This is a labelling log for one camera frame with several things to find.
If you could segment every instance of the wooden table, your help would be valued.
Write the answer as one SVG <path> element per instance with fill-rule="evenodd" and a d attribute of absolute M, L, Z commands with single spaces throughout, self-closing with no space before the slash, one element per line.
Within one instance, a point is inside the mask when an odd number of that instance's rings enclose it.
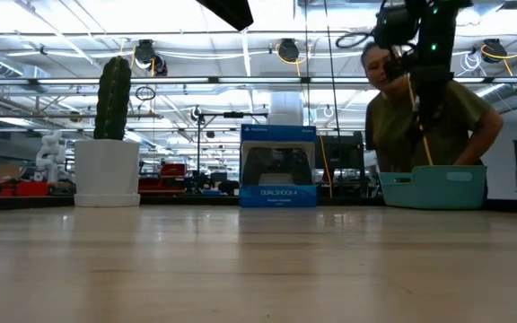
<path fill-rule="evenodd" d="M 0 212 L 0 322 L 517 322 L 517 214 Z"/>

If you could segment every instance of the green cactus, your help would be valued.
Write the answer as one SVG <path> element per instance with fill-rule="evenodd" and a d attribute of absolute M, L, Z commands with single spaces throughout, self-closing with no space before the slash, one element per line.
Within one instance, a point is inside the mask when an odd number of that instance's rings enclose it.
<path fill-rule="evenodd" d="M 127 123 L 131 68 L 123 57 L 113 57 L 99 80 L 95 139 L 123 140 Z"/>

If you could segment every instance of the controller box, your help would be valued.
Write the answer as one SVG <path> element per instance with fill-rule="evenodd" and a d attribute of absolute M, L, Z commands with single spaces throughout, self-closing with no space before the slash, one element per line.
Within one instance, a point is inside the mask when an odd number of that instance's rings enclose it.
<path fill-rule="evenodd" d="M 315 127 L 241 126 L 241 207 L 314 207 Z"/>

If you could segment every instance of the plastic basket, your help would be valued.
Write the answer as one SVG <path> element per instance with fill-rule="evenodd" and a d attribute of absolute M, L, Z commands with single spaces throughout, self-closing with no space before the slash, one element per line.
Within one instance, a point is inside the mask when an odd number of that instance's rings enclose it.
<path fill-rule="evenodd" d="M 379 176 L 389 206 L 471 210 L 484 203 L 486 166 L 420 166 Z"/>

